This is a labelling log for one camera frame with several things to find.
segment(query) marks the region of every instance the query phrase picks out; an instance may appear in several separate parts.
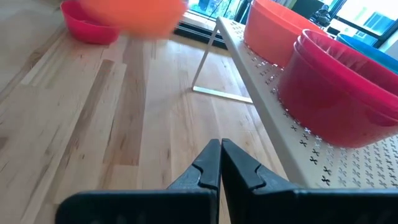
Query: wood grain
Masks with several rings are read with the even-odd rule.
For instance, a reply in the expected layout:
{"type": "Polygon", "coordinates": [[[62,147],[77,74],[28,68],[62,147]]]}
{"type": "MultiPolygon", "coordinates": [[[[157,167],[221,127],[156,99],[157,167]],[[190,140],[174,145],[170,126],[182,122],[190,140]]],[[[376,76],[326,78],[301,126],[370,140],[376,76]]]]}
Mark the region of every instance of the wood grain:
{"type": "MultiPolygon", "coordinates": [[[[285,177],[255,107],[190,90],[204,44],[123,35],[84,44],[61,25],[57,4],[0,1],[0,28],[10,31],[0,33],[1,223],[53,223],[81,190],[164,189],[213,138],[285,177]]],[[[248,95],[220,49],[198,84],[248,95]]],[[[223,193],[220,203],[229,223],[223,193]]]]}

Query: blurred orange object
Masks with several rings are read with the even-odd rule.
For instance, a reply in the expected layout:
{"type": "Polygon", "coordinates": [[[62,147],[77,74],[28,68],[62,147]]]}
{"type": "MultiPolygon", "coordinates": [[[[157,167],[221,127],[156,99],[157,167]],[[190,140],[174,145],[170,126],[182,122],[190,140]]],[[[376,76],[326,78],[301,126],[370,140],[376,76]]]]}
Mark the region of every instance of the blurred orange object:
{"type": "Polygon", "coordinates": [[[293,54],[293,44],[303,29],[324,33],[308,19],[276,2],[253,0],[244,41],[267,61],[285,67],[293,54]]]}
{"type": "Polygon", "coordinates": [[[145,39],[167,38],[187,5],[183,0],[81,0],[84,10],[97,20],[118,26],[145,39]]]}

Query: pink bowl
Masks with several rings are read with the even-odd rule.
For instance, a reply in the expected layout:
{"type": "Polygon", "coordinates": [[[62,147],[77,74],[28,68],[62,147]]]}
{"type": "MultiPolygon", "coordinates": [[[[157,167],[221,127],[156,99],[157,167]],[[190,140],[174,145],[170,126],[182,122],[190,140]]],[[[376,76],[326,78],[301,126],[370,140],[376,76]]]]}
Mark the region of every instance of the pink bowl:
{"type": "Polygon", "coordinates": [[[65,23],[76,39],[90,44],[110,44],[118,39],[119,29],[91,18],[78,1],[64,1],[61,10],[65,23]]]}
{"type": "Polygon", "coordinates": [[[309,30],[294,48],[279,82],[280,100],[292,117],[342,147],[398,134],[398,76],[309,30]]]}

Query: white stand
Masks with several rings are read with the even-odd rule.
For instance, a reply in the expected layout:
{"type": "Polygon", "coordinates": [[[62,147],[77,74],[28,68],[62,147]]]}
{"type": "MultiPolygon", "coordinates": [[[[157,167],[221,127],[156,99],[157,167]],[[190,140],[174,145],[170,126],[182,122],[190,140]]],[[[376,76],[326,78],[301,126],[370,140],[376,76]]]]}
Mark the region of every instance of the white stand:
{"type": "Polygon", "coordinates": [[[199,73],[200,73],[201,69],[203,68],[203,64],[205,63],[207,55],[209,54],[210,47],[213,45],[213,41],[216,38],[216,34],[217,34],[218,28],[219,28],[219,23],[220,23],[220,20],[217,19],[216,26],[214,27],[214,31],[213,31],[213,33],[212,33],[212,35],[210,37],[210,41],[207,44],[205,54],[201,58],[198,70],[197,70],[197,72],[195,74],[195,77],[193,78],[192,91],[199,92],[199,93],[205,93],[205,94],[209,94],[209,95],[213,95],[213,96],[218,96],[218,97],[222,97],[222,98],[227,98],[227,99],[230,99],[230,100],[236,100],[236,101],[240,101],[240,102],[245,102],[245,103],[253,103],[253,101],[250,98],[248,98],[248,97],[239,96],[239,95],[230,94],[230,93],[224,93],[222,91],[211,90],[209,88],[203,88],[203,87],[195,86],[195,84],[196,84],[196,82],[198,80],[198,77],[199,77],[199,73]]]}

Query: perforated metal shelf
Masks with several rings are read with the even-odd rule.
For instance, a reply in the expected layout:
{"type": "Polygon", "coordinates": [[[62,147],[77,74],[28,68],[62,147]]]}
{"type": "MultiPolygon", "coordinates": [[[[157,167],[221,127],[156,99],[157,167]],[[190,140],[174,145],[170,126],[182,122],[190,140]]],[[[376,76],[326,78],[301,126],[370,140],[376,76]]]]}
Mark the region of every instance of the perforated metal shelf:
{"type": "Polygon", "coordinates": [[[398,188],[397,136],[361,149],[335,147],[314,136],[279,103],[283,71],[244,44],[244,25],[219,18],[217,28],[290,181],[313,188],[398,188]]]}

